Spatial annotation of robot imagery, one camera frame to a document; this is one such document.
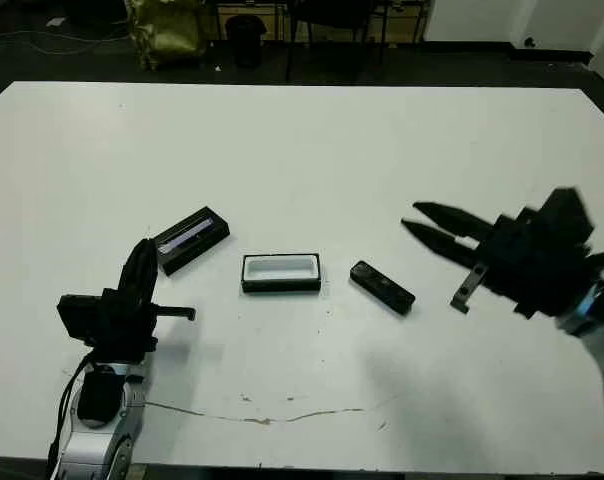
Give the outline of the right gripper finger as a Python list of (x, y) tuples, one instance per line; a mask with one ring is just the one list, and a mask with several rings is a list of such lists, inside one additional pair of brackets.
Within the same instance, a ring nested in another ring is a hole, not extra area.
[(458, 265), (475, 265), (475, 252), (455, 237), (434, 227), (419, 222), (402, 219), (401, 224), (430, 251)]
[(437, 226), (458, 237), (485, 238), (492, 224), (460, 208), (436, 202), (418, 201), (414, 207)]

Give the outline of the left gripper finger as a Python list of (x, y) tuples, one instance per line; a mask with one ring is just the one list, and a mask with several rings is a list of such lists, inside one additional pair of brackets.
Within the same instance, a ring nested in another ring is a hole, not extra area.
[(140, 240), (128, 256), (120, 275), (120, 289), (144, 292), (145, 255), (147, 240)]
[(158, 275), (158, 260), (155, 242), (141, 241), (139, 254), (139, 289), (143, 298), (152, 298)]

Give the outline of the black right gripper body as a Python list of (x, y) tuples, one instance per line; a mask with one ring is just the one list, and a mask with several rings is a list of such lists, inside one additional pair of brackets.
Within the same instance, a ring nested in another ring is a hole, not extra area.
[(589, 278), (587, 240), (593, 232), (579, 191), (554, 189), (543, 205), (498, 217), (474, 252), (470, 272), (450, 305), (466, 314), (479, 286), (516, 303), (526, 318), (565, 311)]

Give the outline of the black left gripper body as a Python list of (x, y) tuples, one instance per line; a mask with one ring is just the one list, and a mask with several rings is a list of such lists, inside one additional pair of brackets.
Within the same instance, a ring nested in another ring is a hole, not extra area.
[(196, 315), (192, 307), (160, 306), (136, 290), (110, 288), (99, 296), (63, 295), (57, 311), (69, 336), (91, 349), (92, 361), (122, 364), (139, 364), (156, 349), (158, 317)]

